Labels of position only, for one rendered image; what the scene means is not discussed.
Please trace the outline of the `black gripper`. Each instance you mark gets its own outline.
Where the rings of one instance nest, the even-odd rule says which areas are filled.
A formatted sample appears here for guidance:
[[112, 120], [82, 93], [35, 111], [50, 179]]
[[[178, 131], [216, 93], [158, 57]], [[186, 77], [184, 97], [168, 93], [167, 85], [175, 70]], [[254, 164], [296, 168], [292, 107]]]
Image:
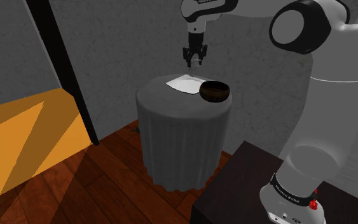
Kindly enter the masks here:
[[191, 68], [191, 60], [195, 54], [198, 55], [198, 65], [207, 54], [208, 46], [203, 43], [204, 33], [188, 33], [188, 47], [182, 49], [183, 58], [186, 59], [187, 67]]

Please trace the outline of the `white square plate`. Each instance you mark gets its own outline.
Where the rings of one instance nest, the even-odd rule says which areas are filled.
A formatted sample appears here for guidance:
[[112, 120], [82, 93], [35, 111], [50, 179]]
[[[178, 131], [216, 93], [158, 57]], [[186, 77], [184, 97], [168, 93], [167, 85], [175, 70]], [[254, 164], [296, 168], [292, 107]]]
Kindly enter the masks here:
[[166, 85], [173, 88], [174, 90], [186, 93], [186, 94], [197, 94], [201, 84], [205, 80], [184, 74], [178, 78], [166, 82]]

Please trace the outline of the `dark brown bowl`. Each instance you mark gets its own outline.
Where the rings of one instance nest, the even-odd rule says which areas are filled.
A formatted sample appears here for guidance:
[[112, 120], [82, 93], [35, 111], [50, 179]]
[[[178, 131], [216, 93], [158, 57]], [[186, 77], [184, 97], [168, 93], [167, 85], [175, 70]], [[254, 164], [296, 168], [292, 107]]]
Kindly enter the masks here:
[[200, 85], [199, 94], [208, 102], [218, 103], [225, 101], [230, 95], [230, 88], [220, 81], [205, 81]]

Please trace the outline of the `grey round draped table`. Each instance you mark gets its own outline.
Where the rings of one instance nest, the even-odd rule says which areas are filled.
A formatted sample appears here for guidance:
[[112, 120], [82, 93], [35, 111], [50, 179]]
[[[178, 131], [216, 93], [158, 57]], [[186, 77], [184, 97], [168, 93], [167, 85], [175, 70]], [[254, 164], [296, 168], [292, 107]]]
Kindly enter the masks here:
[[159, 76], [136, 91], [143, 164], [153, 183], [168, 192], [201, 189], [217, 169], [232, 98], [208, 102], [167, 85]]

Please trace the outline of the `dark robot stand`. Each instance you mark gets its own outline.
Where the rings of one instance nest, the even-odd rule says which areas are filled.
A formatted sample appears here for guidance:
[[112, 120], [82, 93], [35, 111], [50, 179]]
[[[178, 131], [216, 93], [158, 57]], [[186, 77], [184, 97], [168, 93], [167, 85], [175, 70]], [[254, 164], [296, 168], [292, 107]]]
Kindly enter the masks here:
[[[282, 163], [278, 157], [244, 141], [192, 205], [189, 224], [274, 224], [259, 191]], [[319, 207], [327, 224], [358, 224], [358, 198], [322, 182]]]

